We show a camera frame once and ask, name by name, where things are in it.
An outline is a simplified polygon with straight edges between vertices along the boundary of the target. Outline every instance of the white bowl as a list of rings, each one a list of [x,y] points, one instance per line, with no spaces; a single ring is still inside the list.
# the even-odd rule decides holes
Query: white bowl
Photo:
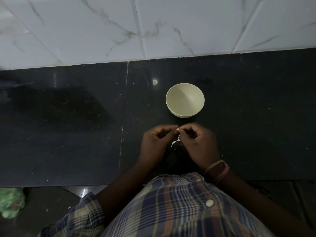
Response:
[[[171,113],[180,118],[196,115],[204,106],[203,92],[195,85],[180,83],[171,87],[166,95],[166,104]]]

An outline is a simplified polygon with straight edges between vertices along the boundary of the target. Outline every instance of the rolled-up sleeve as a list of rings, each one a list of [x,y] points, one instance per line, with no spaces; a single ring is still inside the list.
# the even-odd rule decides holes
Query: rolled-up sleeve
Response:
[[[104,215],[93,193],[69,209],[61,220],[43,228],[38,237],[97,237],[104,231]]]

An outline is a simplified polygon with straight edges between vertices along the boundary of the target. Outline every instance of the bracelet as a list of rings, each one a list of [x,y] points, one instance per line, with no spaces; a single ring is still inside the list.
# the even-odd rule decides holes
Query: bracelet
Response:
[[[223,163],[225,168],[224,170],[213,180],[214,184],[218,184],[223,178],[224,176],[228,173],[229,171],[229,166],[225,163],[225,161],[223,161],[222,159],[213,163],[212,165],[210,165],[206,170],[204,175],[206,175],[213,167],[215,167],[216,165],[218,165],[219,163]]]

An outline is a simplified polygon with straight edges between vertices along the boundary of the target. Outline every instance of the shirt button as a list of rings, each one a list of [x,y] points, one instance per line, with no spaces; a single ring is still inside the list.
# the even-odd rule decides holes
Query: shirt button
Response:
[[[212,206],[214,205],[214,200],[208,200],[208,201],[205,203],[205,205],[206,205],[207,207],[212,207]]]

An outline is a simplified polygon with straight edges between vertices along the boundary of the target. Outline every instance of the wall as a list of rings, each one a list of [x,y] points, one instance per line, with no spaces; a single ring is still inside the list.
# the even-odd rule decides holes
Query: wall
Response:
[[[316,46],[316,0],[0,0],[0,68]]]

